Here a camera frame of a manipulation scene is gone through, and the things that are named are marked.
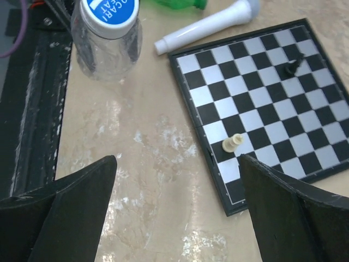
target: tabletop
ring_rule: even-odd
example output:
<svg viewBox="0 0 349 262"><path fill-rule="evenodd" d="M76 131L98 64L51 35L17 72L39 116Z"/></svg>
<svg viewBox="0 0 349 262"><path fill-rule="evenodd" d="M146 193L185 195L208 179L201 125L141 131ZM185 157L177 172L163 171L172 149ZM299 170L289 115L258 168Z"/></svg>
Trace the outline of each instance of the tabletop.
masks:
<svg viewBox="0 0 349 262"><path fill-rule="evenodd" d="M141 1L141 57L123 81L88 79L72 51L56 179L114 155L118 169L95 261L261 261L248 211L226 217L166 55L154 42L223 10L173 11ZM193 45L308 18L349 86L345 0L262 0L259 16ZM314 185L349 197L349 171Z"/></svg>

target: green plastic bottle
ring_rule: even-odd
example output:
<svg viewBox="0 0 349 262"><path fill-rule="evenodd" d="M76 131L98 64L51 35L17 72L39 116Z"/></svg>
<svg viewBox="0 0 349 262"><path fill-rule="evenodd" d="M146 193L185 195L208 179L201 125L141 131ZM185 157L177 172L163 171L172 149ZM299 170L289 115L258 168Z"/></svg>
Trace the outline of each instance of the green plastic bottle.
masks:
<svg viewBox="0 0 349 262"><path fill-rule="evenodd" d="M154 0L158 4L164 5L171 9L184 9L188 7L196 7L201 10L206 8L207 0Z"/></svg>

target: chessboard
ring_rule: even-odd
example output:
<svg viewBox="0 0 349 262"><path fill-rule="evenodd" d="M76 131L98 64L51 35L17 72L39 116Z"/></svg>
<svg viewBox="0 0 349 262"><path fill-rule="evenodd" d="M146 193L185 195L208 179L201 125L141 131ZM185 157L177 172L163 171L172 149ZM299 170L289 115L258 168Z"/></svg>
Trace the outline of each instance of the chessboard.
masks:
<svg viewBox="0 0 349 262"><path fill-rule="evenodd" d="M349 168L348 94L307 19L172 52L169 61L227 216L247 208L240 154L308 183ZM227 153L222 142L234 134L244 142Z"/></svg>

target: white chess piece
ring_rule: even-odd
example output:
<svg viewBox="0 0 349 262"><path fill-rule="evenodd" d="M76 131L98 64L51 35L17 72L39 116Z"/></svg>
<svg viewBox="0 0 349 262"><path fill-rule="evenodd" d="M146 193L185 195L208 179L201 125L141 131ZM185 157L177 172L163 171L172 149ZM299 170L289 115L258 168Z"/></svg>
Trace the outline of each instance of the white chess piece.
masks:
<svg viewBox="0 0 349 262"><path fill-rule="evenodd" d="M258 15L260 8L260 0L238 0L218 13L164 36L155 42L155 49L162 55L228 27L248 23Z"/></svg>
<svg viewBox="0 0 349 262"><path fill-rule="evenodd" d="M222 142L223 150L227 153L232 153L236 148L244 142L244 137L241 134L235 134Z"/></svg>

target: bolt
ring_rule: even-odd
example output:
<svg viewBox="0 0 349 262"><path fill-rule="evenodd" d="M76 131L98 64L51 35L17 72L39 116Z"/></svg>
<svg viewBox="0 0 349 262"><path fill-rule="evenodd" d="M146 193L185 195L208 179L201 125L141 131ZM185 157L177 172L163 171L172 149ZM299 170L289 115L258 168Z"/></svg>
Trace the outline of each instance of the bolt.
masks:
<svg viewBox="0 0 349 262"><path fill-rule="evenodd" d="M48 17L46 17L46 18L44 19L44 24L47 25L47 26L49 26L50 24L52 24L52 20L49 19Z"/></svg>

